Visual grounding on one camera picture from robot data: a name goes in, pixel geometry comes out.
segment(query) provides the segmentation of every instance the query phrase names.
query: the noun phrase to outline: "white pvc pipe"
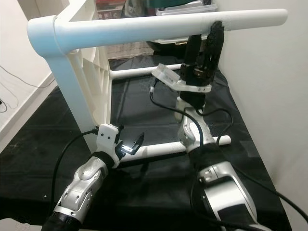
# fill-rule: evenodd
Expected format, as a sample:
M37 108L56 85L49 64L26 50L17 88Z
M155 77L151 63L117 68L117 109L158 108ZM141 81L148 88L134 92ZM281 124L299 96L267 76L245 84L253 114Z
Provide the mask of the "white pvc pipe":
M270 9L81 22L56 19L54 33L61 51L68 53L79 48L208 34L215 21L222 21L226 31L279 26L287 15L285 9Z
M179 70L181 68L181 64L173 64L167 65L171 70ZM155 70L157 66L146 67L146 68L137 68L137 69L129 69L129 70L121 70L121 71L110 71L110 77L112 80L120 79L120 78L130 78L137 76L144 76L151 74L153 70Z
M219 145L226 145L231 143L230 136L221 136ZM181 142L162 143L149 146L140 147L135 155L125 155L120 162L127 162L132 160L140 160L149 157L169 155L174 153L181 153L185 151L185 146Z

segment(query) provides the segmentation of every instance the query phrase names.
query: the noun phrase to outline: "black cable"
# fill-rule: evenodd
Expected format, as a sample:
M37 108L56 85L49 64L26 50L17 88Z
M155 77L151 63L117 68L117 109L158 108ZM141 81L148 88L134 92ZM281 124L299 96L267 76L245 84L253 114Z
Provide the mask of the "black cable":
M56 165L54 166L54 170L53 170L53 175L52 175L52 183L51 183L51 197L50 197L50 207L49 207L49 210L48 210L48 215L47 217L49 217L52 212L53 212L53 203L54 203L54 192L55 192L55 184L56 184L56 178L57 178L57 172L58 172L58 168L59 168L59 165L60 165L60 162L66 152L66 150L68 149L68 147L74 142L76 141L78 138L80 137L83 137L85 135L88 135L88 134L95 134L97 132L96 129L93 129L91 131L86 131L86 132L83 132L77 136L75 136L69 143L67 143L67 145L63 148L62 152L61 152L61 155L58 157L57 159L57 163Z
M150 100L151 100L151 102L152 102L153 104L155 104L156 106L159 106L159 107L161 107L161 108L168 109L168 110L173 111L173 112L180 113L180 114L182 114L183 116L186 116L186 117L188 117L189 119L191 119L192 122L195 123L195 125L197 126L198 131L199 131L199 135L200 135L200 147L203 146L203 132L202 132L202 129L201 129L201 127L200 127L198 121L197 121L194 117L192 117L190 114L187 114L186 112L183 112L183 111L178 110L178 109L176 109L176 108L164 106L164 105L162 105L162 104L160 104L160 103L155 102L155 100L153 99L153 92L152 92L152 91L150 92Z
M218 112L218 111L222 111L222 112L227 113L228 116L231 119L231 122L218 135L217 140L216 140L216 144L217 145L219 144L221 136L223 136L223 134L225 134L227 132L227 130L233 126L233 124L234 124L233 116L231 115L231 113L227 109L224 109L224 108L217 108L217 109L215 109L215 110L213 110L211 112L208 112L208 113L201 113L201 112L199 112L199 110L196 110L197 114L200 115L200 116L208 116L208 115L211 115L211 114L213 114L215 112Z
M4 106L5 106L5 110L4 111L2 111L2 112L0 112L0 113L5 113L7 110L8 110L8 106L6 105L6 103L2 100L2 99L0 99L0 101L4 104Z
M241 171L238 167L232 165L233 168L238 171L239 173L241 173L244 177L246 177L247 179L249 179L250 181L252 181L253 183L261 186L263 189L271 192L272 194L280 197L281 199L283 199L286 203L288 203L293 209L295 209L304 219L305 221L308 223L308 215L301 209L299 208L296 204L294 204L290 199L288 199L287 197L285 197L284 195L282 195L280 192L277 192L275 190L272 190L270 188L268 188L267 186L263 185L262 183L260 183L259 181L257 181L256 179L252 178L251 176L247 175L246 173L244 173L243 171Z
M262 231L262 230L260 230L258 228L252 227L252 226L247 226L247 225L242 225L242 224L235 224L235 223L230 223L230 222L216 220L214 218L210 218L210 217L208 217L208 216L198 212L196 210L196 208L194 207L194 203L193 203L193 191L194 191L194 187L196 185L196 182L197 182L197 177L195 178L195 180L192 183L189 199L190 199L191 209L192 209L192 211L194 212L194 214L197 217L202 218L202 219L204 219L204 220L206 220L206 221L208 221L208 222L210 222L210 223L212 223L214 225L224 226L225 228L242 229L242 230L248 230L248 231Z
M35 85L32 85L32 84L30 84L30 83L25 82L25 81L22 80L20 77L18 77L18 76L16 76L16 75L12 74L12 73L9 72L8 70L6 70L3 66L0 65L0 67L1 67L6 73L8 73L9 75L11 75L11 76L13 76L13 77L19 79L20 81L22 81L23 83L25 83L25 84L27 84L27 85L32 86L32 87L35 87L35 88L46 88L46 87L48 87L51 83L53 83L53 81L55 80L55 79L53 79L49 84L47 84L47 85L44 86L44 87L38 87L38 86L35 86Z
M12 94L12 96L14 96L14 98L17 100L17 104L15 107L11 107L11 105L9 105L8 103L6 103L11 109L16 109L19 105L19 100L17 98L17 96L10 90L8 89L3 83L0 83L0 85L2 85L10 94Z

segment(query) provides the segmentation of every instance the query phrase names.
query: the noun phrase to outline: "floor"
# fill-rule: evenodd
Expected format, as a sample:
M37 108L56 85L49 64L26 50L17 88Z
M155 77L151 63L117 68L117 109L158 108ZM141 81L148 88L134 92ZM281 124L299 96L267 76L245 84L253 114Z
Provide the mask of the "floor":
M41 226L22 224L13 219L3 219L0 220L1 231L40 231Z

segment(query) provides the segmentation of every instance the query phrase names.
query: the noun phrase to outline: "black table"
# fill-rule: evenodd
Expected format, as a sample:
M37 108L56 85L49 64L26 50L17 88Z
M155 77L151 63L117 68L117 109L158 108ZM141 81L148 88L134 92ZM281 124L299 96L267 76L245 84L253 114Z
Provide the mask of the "black table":
M110 63L114 70L163 64L176 64L173 57L139 56ZM121 139L133 141L145 132L143 145L178 141L173 113L151 104L150 76L113 83L112 124L125 126ZM177 93L163 84L154 98L175 106ZM274 189L269 175L230 95L225 77L217 72L212 91L206 95L208 111L227 108L234 126L227 132L231 145L222 147L225 156L245 173ZM212 135L230 122L223 112L206 119ZM47 97L0 155L0 219L42 225L51 190L52 171L61 150L80 130L58 88ZM58 171L56 200L71 182L75 170L90 152L83 139L67 151ZM84 228L97 230L195 230L206 228L190 210L189 191L193 173L184 154L173 158L121 164L111 171L97 192L84 222ZM274 230L290 230L280 200L242 178L257 208L258 221Z

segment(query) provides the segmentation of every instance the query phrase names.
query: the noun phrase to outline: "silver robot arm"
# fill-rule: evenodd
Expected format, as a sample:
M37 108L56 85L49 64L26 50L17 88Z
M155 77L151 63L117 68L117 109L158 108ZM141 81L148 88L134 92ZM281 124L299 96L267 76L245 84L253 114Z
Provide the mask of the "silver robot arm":
M193 168L196 171L198 192L195 201L203 204L203 213L218 221L242 224L260 230L269 229L258 224L253 199L237 176L230 162L216 145L209 127L196 110L205 105L205 93L211 91L224 42L224 27L215 22L205 41L205 50L200 57L201 35L190 36L187 42L184 63L180 74L160 64L152 75L174 90L180 91L176 109L189 114L175 113L180 123L178 138L185 146Z
M134 155L141 147L144 134L136 139L132 147L128 147L119 139L122 129L110 124L99 126L97 152L77 169L73 181L65 189L42 231L79 230L108 171L116 168L126 154Z

